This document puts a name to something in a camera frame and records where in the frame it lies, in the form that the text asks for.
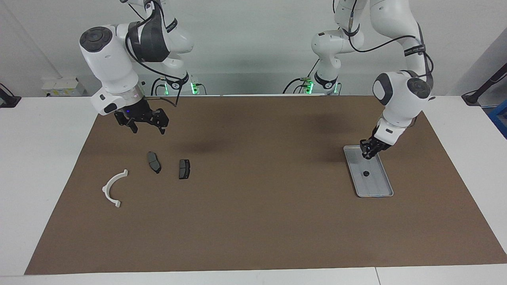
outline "white c-shaped plastic part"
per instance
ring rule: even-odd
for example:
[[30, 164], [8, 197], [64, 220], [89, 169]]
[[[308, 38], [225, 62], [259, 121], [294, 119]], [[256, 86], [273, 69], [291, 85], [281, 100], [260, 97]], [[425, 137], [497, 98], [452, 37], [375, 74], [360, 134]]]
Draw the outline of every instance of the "white c-shaped plastic part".
[[126, 177], [128, 175], [128, 170], [124, 170], [123, 173], [120, 173], [120, 174], [117, 174], [115, 176], [113, 176], [113, 178], [111, 178], [108, 183], [102, 187], [102, 192], [104, 192], [105, 194], [105, 197], [111, 201], [112, 203], [115, 204], [116, 208], [119, 208], [120, 207], [120, 204], [121, 202], [118, 201], [118, 200], [114, 200], [111, 198], [111, 196], [109, 195], [109, 190], [111, 189], [111, 186], [114, 184], [114, 182], [118, 181], [118, 179], [120, 178], [123, 178], [123, 177]]

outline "white table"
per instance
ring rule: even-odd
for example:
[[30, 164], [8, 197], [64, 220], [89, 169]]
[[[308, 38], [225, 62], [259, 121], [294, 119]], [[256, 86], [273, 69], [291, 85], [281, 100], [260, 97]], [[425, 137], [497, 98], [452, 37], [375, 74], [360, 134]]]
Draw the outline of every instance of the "white table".
[[[506, 250], [507, 140], [460, 97], [438, 97], [425, 113]], [[507, 284], [507, 265], [21, 276], [95, 118], [88, 98], [0, 110], [0, 284]]]

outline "black stand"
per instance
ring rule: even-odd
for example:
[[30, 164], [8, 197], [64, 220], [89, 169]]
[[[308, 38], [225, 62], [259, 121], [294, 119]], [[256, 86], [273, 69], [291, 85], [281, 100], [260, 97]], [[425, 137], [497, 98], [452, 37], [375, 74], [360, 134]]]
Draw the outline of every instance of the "black stand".
[[484, 83], [474, 94], [472, 95], [463, 95], [461, 98], [465, 101], [465, 103], [469, 106], [480, 106], [477, 101], [479, 100], [479, 97], [486, 92], [491, 86], [498, 83], [502, 78], [503, 75], [507, 73], [507, 63], [502, 66], [486, 83]]
[[3, 89], [0, 89], [0, 98], [2, 98], [3, 101], [5, 101], [5, 103], [2, 103], [0, 105], [0, 108], [14, 108], [21, 100], [21, 97], [19, 96], [7, 95], [7, 93]]

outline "brown table surface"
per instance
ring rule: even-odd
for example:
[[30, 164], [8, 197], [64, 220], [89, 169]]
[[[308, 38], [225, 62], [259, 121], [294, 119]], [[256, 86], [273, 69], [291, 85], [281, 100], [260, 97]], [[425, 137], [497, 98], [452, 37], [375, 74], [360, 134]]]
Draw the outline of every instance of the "brown table surface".
[[[358, 198], [343, 147], [371, 134], [373, 97], [150, 104], [164, 136], [97, 118], [26, 274], [507, 263], [424, 115], [381, 153], [394, 196]], [[116, 208], [101, 188], [124, 169]]]

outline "gray rectangular tray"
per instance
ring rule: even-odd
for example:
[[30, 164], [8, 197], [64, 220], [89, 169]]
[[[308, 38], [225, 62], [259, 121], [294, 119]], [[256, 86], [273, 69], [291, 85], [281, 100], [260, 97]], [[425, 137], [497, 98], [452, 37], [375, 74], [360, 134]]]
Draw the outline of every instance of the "gray rectangular tray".
[[363, 158], [359, 146], [345, 146], [343, 151], [359, 197], [391, 197], [394, 194], [378, 154], [368, 160]]

